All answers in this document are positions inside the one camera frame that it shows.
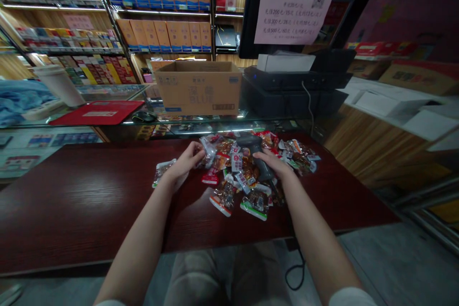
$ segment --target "pink wall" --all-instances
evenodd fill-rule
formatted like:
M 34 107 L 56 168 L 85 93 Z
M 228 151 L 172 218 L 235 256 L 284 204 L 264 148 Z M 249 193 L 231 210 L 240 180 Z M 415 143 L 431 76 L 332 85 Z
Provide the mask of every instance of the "pink wall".
M 379 22 L 387 5 L 394 12 Z M 429 60 L 459 62 L 459 0 L 370 0 L 349 42 L 357 41 L 362 30 L 362 41 L 435 44 Z

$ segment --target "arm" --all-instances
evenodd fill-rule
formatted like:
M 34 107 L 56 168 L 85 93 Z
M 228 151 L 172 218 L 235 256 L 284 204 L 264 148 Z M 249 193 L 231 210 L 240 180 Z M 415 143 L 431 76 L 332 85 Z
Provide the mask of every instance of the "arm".
M 323 305 L 345 287 L 363 289 L 335 234 L 320 215 L 293 170 L 269 150 L 254 153 L 282 180 L 295 234 Z
M 161 255 L 175 182 L 204 156 L 202 145 L 192 142 L 165 172 L 118 250 L 95 305 L 104 300 L 142 305 Z

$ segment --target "wooden table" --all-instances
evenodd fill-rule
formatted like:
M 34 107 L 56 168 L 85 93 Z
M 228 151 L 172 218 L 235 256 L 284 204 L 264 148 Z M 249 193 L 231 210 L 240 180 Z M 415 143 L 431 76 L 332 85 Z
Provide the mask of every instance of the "wooden table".
M 334 231 L 399 221 L 324 148 L 297 138 L 322 158 L 302 184 Z M 178 158 L 191 140 L 67 145 L 0 192 L 0 274 L 108 262 L 152 193 L 157 163 Z M 294 236 L 287 207 L 263 222 L 239 208 L 230 218 L 209 201 L 203 170 L 174 195 L 163 252 Z

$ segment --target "pants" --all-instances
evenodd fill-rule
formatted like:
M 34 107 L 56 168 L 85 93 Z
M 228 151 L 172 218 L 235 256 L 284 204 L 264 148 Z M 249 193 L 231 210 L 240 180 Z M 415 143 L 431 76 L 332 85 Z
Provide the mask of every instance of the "pants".
M 231 295 L 220 282 L 212 250 L 177 254 L 165 306 L 290 306 L 272 242 L 240 246 Z

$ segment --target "barcode scanner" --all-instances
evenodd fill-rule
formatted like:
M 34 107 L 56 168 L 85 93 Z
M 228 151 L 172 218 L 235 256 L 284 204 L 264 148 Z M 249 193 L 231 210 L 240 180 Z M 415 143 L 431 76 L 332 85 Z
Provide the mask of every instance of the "barcode scanner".
M 236 143 L 239 147 L 248 148 L 250 150 L 250 154 L 252 155 L 255 164 L 258 166 L 260 170 L 260 177 L 258 177 L 258 180 L 260 182 L 267 182 L 269 184 L 271 190 L 276 195 L 279 205 L 282 206 L 284 204 L 284 201 L 279 197 L 277 189 L 273 183 L 273 178 L 275 177 L 274 171 L 263 160 L 255 158 L 253 156 L 255 152 L 263 153 L 262 141 L 262 138 L 256 135 L 243 136 L 236 139 Z

